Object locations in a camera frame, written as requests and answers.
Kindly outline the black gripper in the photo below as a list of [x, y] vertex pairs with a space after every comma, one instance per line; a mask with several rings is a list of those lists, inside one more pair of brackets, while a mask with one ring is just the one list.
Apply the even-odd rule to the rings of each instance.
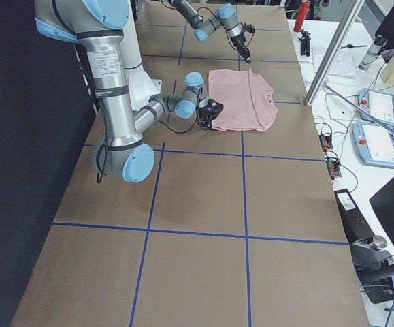
[[251, 58], [250, 58], [250, 51], [246, 47], [246, 38], [244, 36], [243, 32], [239, 32], [238, 34], [235, 34], [231, 36], [231, 41], [233, 43], [233, 47], [237, 50], [240, 51], [240, 55], [245, 60], [247, 64], [251, 63]]
[[198, 108], [198, 125], [202, 130], [211, 130], [212, 121], [223, 111], [224, 105], [209, 99], [204, 107]]

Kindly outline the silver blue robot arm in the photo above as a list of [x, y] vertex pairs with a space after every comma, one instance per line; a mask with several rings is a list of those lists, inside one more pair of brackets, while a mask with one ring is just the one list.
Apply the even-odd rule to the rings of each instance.
[[230, 4], [218, 8], [215, 11], [208, 7], [196, 10], [189, 1], [169, 1], [172, 8], [177, 10], [194, 29], [194, 35], [199, 42], [205, 42], [215, 31], [224, 29], [229, 38], [230, 46], [247, 63], [251, 63], [250, 50], [246, 43], [245, 33], [255, 33], [255, 27], [251, 24], [240, 23], [235, 8]]
[[88, 57], [95, 98], [103, 112], [105, 134], [93, 147], [97, 182], [104, 176], [138, 183], [149, 176], [155, 161], [143, 132], [165, 112], [181, 119], [203, 114], [216, 117], [223, 105], [210, 99], [203, 76], [191, 72], [179, 95], [154, 94], [134, 112], [131, 87], [121, 54], [124, 29], [133, 20], [129, 1], [36, 1], [35, 21], [40, 34], [82, 45]]

